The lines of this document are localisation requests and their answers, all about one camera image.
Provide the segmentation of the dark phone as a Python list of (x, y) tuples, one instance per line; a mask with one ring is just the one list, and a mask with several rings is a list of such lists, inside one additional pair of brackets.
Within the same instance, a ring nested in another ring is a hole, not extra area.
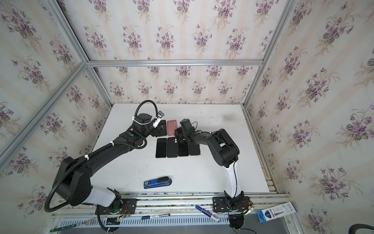
[(165, 120), (160, 121), (157, 128), (159, 130), (159, 134), (158, 134), (159, 137), (163, 137), (167, 135), (167, 123)]

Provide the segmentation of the black phone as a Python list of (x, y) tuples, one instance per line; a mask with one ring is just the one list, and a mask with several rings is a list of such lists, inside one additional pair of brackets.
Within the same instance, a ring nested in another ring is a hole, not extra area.
[(178, 156), (188, 157), (189, 156), (189, 146), (186, 143), (178, 142)]
[(166, 138), (157, 139), (155, 157), (157, 159), (167, 157), (167, 139)]

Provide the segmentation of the black phone case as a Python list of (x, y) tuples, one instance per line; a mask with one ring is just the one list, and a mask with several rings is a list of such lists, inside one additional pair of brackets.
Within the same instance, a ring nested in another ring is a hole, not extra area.
[(191, 143), (188, 145), (188, 148), (190, 156), (198, 156), (201, 154), (199, 144)]
[(178, 157), (178, 140), (175, 137), (167, 139), (167, 158)]

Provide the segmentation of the pink phone case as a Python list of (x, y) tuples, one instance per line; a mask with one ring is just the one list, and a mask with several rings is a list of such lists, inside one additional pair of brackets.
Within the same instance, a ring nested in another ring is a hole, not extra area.
[(175, 130), (178, 128), (176, 120), (167, 121), (167, 135), (174, 136)]

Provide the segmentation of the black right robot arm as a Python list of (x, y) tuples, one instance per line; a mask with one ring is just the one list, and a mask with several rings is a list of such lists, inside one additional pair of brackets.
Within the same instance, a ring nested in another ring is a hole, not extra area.
[(205, 145), (209, 148), (214, 161), (226, 169), (226, 189), (224, 191), (227, 202), (234, 202), (241, 196), (241, 188), (237, 176), (237, 161), (240, 150), (225, 129), (207, 132), (197, 130), (189, 119), (180, 121), (174, 136), (179, 142), (190, 145)]

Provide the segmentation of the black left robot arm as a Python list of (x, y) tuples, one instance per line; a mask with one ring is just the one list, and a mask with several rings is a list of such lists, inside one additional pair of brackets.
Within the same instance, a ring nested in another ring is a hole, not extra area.
[(118, 192), (93, 186), (91, 177), (117, 157), (135, 149), (145, 148), (146, 138), (159, 134), (158, 125), (163, 116), (161, 111), (155, 118), (149, 114), (139, 114), (132, 118), (132, 126), (110, 143), (77, 159), (64, 159), (48, 195), (45, 209), (55, 211), (66, 205), (77, 206), (85, 203), (109, 207), (118, 198)]

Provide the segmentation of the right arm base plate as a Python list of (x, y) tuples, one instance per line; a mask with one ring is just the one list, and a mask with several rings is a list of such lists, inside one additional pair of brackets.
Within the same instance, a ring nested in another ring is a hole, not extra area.
[(249, 197), (243, 197), (243, 199), (237, 203), (227, 202), (225, 197), (213, 197), (213, 212), (221, 214), (230, 212), (245, 212), (250, 210), (252, 207), (252, 201)]

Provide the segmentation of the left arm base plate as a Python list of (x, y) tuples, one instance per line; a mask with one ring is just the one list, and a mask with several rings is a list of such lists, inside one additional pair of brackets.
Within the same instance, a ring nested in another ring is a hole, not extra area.
[(118, 199), (109, 207), (99, 206), (95, 214), (100, 215), (133, 215), (135, 213), (137, 199)]

